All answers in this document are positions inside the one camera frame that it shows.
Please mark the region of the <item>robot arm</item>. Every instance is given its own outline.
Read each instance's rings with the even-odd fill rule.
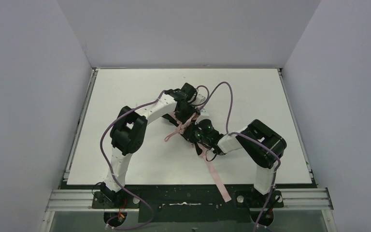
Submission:
[[[110,137],[112,138],[113,146],[111,165],[117,181],[122,186],[125,185],[131,156],[143,144],[148,124],[160,117],[167,117],[172,112],[175,112],[178,120],[185,122],[193,113],[200,114],[192,104],[200,104],[203,101],[205,101],[205,97],[198,94],[194,87],[186,83],[181,89],[165,91],[154,105],[136,110],[116,122],[110,131]],[[131,110],[130,107],[123,107],[119,116],[129,110]],[[116,193],[121,189],[113,180],[112,175],[109,170],[104,180],[105,186],[102,187],[103,193],[106,196],[110,196],[108,197],[109,199],[113,198],[113,191]]]
[[[207,112],[195,106],[204,100],[205,98],[198,94],[194,87],[186,83],[181,89],[165,91],[156,104],[132,112],[116,122],[111,129],[110,136],[113,146],[111,164],[117,181],[121,185],[125,185],[131,156],[142,145],[148,124],[163,117],[178,126],[178,123],[185,123],[193,114],[197,113],[199,118],[193,120],[181,134],[187,141],[195,145],[197,154],[201,154],[201,149],[197,144],[203,145],[217,155],[224,155],[243,148],[257,165],[254,188],[263,195],[268,193],[271,189],[276,165],[275,157],[260,146],[238,135],[223,135],[215,130],[211,121],[207,119]],[[128,106],[124,107],[119,116],[129,110],[131,108]],[[238,132],[259,141],[278,157],[283,155],[286,148],[285,140],[257,119]],[[112,200],[112,197],[121,188],[115,183],[109,171],[100,189],[106,197]]]

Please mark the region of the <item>pink strap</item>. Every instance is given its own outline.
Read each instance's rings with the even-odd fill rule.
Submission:
[[[180,121],[175,117],[174,112],[169,113],[169,115],[177,121],[178,126],[177,126],[177,128],[174,130],[173,133],[167,135],[166,138],[164,138],[164,141],[165,141],[165,142],[167,142],[167,141],[168,141],[168,140],[169,140],[173,135],[175,135],[175,134],[178,134],[178,133],[182,134],[182,133],[184,133],[184,131],[186,130],[186,128],[191,124],[191,121],[192,121],[193,119],[195,119],[195,118],[198,117],[198,115],[197,115],[196,113],[193,113],[193,115],[192,115],[192,116],[191,116],[191,117],[190,117],[190,118],[189,118],[189,119],[188,119],[188,120],[183,124],[182,122],[180,122]]]
[[[215,185],[217,185],[217,188],[220,191],[221,196],[223,196],[223,199],[224,199],[225,202],[231,201],[231,197],[230,197],[227,189],[225,188],[225,185],[222,182],[222,180],[220,178],[220,175],[218,174],[217,170],[214,168],[213,163],[208,162],[205,159],[205,157],[207,156],[208,149],[201,144],[198,144],[198,146],[202,149],[202,153],[201,153],[201,155],[199,155],[199,157],[202,158],[204,160],[205,164],[207,165],[208,171],[210,172],[210,175],[213,178]]]

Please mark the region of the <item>white board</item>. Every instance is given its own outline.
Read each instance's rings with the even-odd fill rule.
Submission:
[[[135,107],[154,100],[163,89],[206,85],[211,91],[228,81],[234,92],[229,130],[236,131],[259,119],[287,142],[276,183],[311,183],[295,125],[276,69],[101,69],[98,72],[68,179],[69,185],[92,185],[108,172],[99,141],[106,127],[126,105]],[[226,85],[212,96],[206,109],[214,127],[225,133],[230,101]],[[175,126],[164,119],[148,125],[142,147],[131,161],[126,184],[213,184],[204,161],[180,135],[164,138]],[[111,156],[111,139],[104,150]],[[213,164],[225,184],[254,184],[256,166],[243,150],[217,156]]]

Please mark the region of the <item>white wall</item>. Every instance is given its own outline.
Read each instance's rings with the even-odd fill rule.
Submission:
[[[55,0],[0,0],[0,232],[35,232],[91,68]]]
[[[371,231],[371,0],[322,0],[283,76],[339,231]]]
[[[278,67],[320,0],[57,0],[93,67]]]

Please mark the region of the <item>bolt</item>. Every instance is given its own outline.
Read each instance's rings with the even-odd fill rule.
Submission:
[[[238,196],[238,197],[237,197],[237,202],[238,202],[238,203],[243,203],[243,202],[244,202],[244,197],[241,196],[241,195]]]
[[[138,198],[133,197],[133,203],[138,204],[140,200]]]
[[[279,202],[279,203],[282,202],[282,197],[280,197],[280,196],[278,196],[278,195],[275,196],[275,199],[276,199],[276,200],[278,199],[278,202]]]

